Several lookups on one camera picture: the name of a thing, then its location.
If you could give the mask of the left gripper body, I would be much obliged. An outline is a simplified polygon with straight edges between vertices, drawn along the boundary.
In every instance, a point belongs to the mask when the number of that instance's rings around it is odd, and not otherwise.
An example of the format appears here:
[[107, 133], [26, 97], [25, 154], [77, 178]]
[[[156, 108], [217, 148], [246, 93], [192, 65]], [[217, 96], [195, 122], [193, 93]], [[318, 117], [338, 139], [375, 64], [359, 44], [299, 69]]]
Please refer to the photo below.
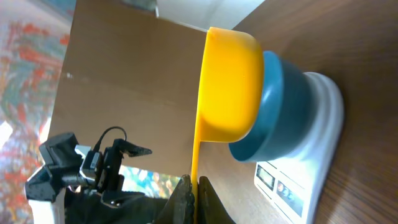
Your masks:
[[124, 182], [124, 177], [119, 174], [122, 152], [118, 147], [107, 147], [101, 163], [101, 175], [96, 186], [98, 193], [105, 191], [120, 191]]

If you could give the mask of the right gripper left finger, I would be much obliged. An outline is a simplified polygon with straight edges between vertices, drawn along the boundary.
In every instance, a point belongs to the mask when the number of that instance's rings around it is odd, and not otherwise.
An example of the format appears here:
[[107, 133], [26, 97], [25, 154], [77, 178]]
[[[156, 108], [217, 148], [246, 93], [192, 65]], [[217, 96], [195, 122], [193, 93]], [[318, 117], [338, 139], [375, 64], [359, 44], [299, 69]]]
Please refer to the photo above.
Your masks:
[[195, 196], [189, 175], [183, 175], [165, 207], [154, 220], [155, 224], [193, 224]]

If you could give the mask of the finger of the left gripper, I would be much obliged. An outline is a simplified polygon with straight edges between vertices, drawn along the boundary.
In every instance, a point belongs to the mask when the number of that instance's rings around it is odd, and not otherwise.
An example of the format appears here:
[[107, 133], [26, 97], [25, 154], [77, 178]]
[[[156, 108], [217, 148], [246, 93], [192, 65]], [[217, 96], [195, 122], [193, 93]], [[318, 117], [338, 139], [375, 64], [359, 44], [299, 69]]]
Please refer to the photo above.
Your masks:
[[115, 139], [113, 142], [113, 147], [115, 147], [122, 154], [127, 154], [129, 157], [139, 157], [152, 154], [152, 150], [137, 146], [124, 139]]
[[101, 196], [101, 203], [110, 208], [119, 208], [129, 200], [135, 200], [145, 196], [145, 193], [142, 192], [105, 190]]

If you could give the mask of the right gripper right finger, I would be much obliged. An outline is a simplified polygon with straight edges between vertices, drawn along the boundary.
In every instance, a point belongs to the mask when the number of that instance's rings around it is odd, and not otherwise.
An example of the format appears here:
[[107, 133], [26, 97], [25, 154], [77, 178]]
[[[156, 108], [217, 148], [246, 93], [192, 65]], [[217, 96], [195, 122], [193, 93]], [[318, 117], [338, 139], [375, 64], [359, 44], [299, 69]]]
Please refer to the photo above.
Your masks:
[[199, 178], [197, 202], [197, 221], [199, 224], [235, 224], [211, 182], [205, 176]]

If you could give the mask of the yellow plastic measuring scoop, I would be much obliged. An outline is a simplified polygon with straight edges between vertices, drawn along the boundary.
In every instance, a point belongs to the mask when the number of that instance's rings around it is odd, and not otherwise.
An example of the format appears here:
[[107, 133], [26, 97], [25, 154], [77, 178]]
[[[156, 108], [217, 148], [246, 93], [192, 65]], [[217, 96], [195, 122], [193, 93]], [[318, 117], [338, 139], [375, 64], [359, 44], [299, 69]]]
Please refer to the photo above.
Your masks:
[[206, 33], [193, 140], [192, 191], [198, 190], [201, 142], [236, 142], [256, 120], [264, 81], [259, 42], [236, 30], [210, 27]]

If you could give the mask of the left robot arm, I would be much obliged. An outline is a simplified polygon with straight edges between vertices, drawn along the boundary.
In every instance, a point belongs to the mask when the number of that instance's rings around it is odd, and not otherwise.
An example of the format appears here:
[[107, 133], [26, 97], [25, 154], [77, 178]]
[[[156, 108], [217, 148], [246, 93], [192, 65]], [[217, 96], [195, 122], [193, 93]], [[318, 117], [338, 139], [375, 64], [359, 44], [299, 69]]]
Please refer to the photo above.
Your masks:
[[152, 154], [126, 138], [115, 139], [100, 151], [101, 141], [93, 147], [78, 143], [74, 133], [49, 138], [39, 150], [44, 165], [25, 183], [25, 196], [32, 209], [34, 223], [65, 223], [67, 191], [82, 187], [99, 196], [102, 205], [122, 208], [129, 200], [144, 197], [141, 192], [124, 192], [124, 176], [119, 173], [124, 156]]

